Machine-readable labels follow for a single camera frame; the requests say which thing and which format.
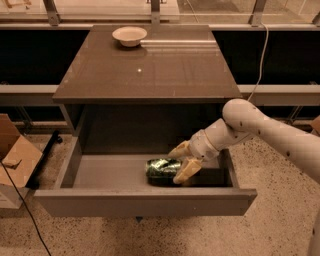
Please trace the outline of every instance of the green object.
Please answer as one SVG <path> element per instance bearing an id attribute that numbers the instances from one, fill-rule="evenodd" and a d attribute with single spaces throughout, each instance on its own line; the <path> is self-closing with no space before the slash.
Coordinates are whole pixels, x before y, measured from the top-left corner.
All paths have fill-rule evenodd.
<path id="1" fill-rule="evenodd" d="M 148 178 L 173 178 L 181 168 L 181 161 L 172 158 L 151 159 L 146 164 Z"/>

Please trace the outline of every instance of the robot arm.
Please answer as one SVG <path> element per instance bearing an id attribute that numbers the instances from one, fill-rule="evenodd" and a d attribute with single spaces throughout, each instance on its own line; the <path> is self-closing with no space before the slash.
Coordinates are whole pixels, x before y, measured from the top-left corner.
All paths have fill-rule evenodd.
<path id="1" fill-rule="evenodd" d="M 222 149 L 258 136 L 320 184 L 320 138 L 264 115 L 250 102 L 230 100 L 223 119 L 195 133 L 169 153 L 184 157 L 174 182 L 183 183 L 201 169 L 204 161 L 217 157 Z"/>

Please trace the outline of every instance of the small bowl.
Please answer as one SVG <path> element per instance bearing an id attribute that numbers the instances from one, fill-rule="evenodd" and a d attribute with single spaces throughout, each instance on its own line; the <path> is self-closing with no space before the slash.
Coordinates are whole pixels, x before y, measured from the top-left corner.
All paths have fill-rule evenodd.
<path id="1" fill-rule="evenodd" d="M 135 47 L 147 36 L 147 31 L 139 27 L 122 27 L 113 31 L 112 36 L 119 40 L 123 46 Z"/>

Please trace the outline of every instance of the cabinet top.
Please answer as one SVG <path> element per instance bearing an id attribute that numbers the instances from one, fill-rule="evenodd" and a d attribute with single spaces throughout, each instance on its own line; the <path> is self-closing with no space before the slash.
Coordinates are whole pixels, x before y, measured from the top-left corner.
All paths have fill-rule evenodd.
<path id="1" fill-rule="evenodd" d="M 65 104 L 225 102 L 241 94 L 208 26 L 139 26 L 137 47 L 94 26 L 53 100 Z"/>

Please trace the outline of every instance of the terrazzo floor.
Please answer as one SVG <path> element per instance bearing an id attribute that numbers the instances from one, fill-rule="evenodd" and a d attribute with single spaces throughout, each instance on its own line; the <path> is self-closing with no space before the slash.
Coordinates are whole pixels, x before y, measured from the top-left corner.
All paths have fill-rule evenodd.
<path id="1" fill-rule="evenodd" d="M 41 175 L 53 187 L 71 136 L 55 144 Z M 48 135 L 28 138 L 43 147 Z M 306 255 L 320 186 L 258 138 L 230 148 L 241 188 L 258 196 L 241 217 L 57 218 L 29 192 L 27 203 L 52 255 Z M 24 207 L 0 209 L 0 255 L 42 256 Z"/>

